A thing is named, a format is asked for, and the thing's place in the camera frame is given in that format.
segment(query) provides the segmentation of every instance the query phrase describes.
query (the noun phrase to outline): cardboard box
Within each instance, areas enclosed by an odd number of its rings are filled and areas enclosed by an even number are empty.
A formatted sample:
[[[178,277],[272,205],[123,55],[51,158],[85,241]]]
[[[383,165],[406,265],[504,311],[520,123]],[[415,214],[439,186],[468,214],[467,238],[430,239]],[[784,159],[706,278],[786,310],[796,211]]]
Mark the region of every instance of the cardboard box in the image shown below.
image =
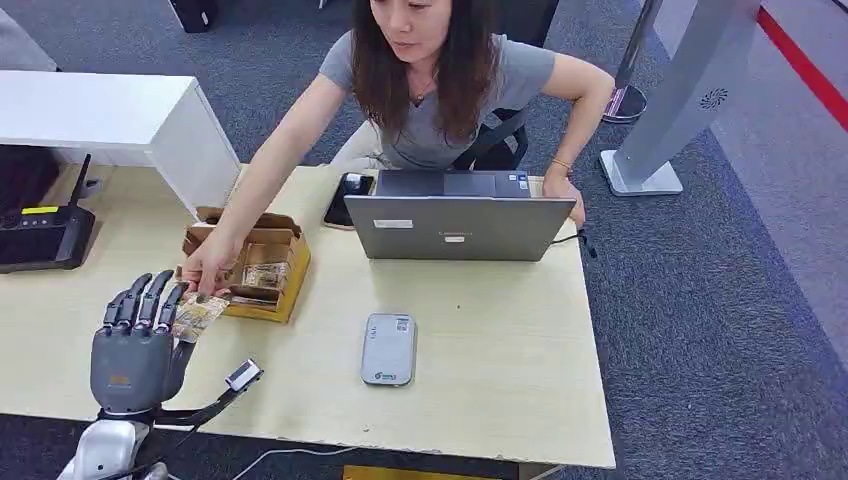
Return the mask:
[[[209,237],[222,213],[219,208],[197,209],[202,222],[186,230],[183,240],[186,255],[194,253]],[[310,260],[303,230],[294,220],[285,215],[263,214],[245,239],[235,266],[226,276],[234,299],[224,314],[288,323]],[[285,264],[284,275],[276,288],[244,284],[245,272],[250,270],[251,265],[280,263]]]

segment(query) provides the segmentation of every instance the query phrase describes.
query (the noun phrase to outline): antenna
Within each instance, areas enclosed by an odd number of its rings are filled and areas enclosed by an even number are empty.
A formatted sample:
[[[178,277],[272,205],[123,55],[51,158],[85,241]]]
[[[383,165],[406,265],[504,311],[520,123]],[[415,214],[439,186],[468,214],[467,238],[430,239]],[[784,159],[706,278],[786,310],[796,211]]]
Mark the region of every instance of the antenna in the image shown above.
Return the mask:
[[[80,174],[77,177],[77,183],[74,185],[74,192],[71,194],[71,201],[68,202],[68,206],[70,207],[75,207],[79,201],[80,195],[82,195],[82,187],[85,184],[85,174],[88,172],[89,162],[91,162],[90,153],[85,156],[85,160],[82,162],[82,170],[80,170]]]

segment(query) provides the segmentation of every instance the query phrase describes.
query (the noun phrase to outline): black router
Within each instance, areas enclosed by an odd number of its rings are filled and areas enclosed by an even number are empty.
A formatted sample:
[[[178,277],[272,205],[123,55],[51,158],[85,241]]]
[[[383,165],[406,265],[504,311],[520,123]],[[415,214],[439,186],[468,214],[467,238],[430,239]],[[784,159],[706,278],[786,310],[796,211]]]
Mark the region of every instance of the black router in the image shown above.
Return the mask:
[[[77,202],[90,162],[91,155],[86,155],[67,206],[24,208],[0,217],[0,273],[71,270],[82,265],[94,214]]]

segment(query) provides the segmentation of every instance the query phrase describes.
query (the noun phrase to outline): bracelet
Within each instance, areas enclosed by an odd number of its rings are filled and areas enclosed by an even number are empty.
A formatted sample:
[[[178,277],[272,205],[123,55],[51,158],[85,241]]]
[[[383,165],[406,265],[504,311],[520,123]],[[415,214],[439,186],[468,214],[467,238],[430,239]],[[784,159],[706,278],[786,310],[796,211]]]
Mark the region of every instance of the bracelet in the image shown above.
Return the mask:
[[[557,160],[556,158],[551,160],[551,163],[556,163],[557,165],[559,165],[561,167],[565,167],[565,175],[566,176],[571,175],[571,172],[574,171],[574,165],[569,165],[565,162],[561,162],[561,161]]]

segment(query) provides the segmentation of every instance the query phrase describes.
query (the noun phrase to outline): black phone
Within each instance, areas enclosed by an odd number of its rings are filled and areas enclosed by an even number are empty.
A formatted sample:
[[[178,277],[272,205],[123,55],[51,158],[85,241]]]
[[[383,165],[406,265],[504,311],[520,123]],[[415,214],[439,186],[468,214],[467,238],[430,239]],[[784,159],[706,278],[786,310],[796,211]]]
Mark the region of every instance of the black phone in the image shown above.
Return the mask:
[[[324,215],[324,225],[328,227],[353,229],[353,220],[344,203],[347,195],[368,195],[374,187],[375,178],[358,173],[346,173],[342,175],[333,201]]]

